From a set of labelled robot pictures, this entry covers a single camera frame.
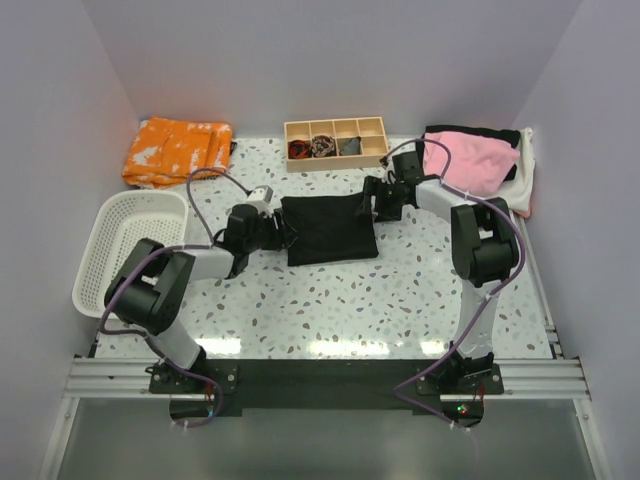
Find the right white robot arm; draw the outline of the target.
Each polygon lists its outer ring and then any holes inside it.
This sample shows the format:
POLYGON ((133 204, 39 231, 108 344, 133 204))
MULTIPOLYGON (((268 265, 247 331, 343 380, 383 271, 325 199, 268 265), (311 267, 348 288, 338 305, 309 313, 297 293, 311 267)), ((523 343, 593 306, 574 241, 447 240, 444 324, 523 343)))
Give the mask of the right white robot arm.
POLYGON ((393 157, 383 178, 367 176, 359 213, 398 221, 411 205, 450 226, 451 261, 462 281, 460 316, 453 341, 434 370, 448 386, 469 392, 493 364, 493 325, 502 290, 524 268, 523 239, 504 199, 481 199, 424 173, 413 152, 393 157))

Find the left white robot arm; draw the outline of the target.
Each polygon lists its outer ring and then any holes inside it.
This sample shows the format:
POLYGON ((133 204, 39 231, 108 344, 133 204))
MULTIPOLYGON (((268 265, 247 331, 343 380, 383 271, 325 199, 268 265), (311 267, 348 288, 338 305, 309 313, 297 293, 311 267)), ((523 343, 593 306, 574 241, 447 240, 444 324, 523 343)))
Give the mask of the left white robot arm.
POLYGON ((235 278, 252 253, 287 249, 296 237, 282 210, 262 211, 242 203, 232 208, 226 227, 207 244, 165 246, 144 238, 107 288, 99 331, 142 338, 171 365, 173 382, 185 392, 196 392, 207 380, 202 363, 206 353, 178 320, 188 284, 235 278))

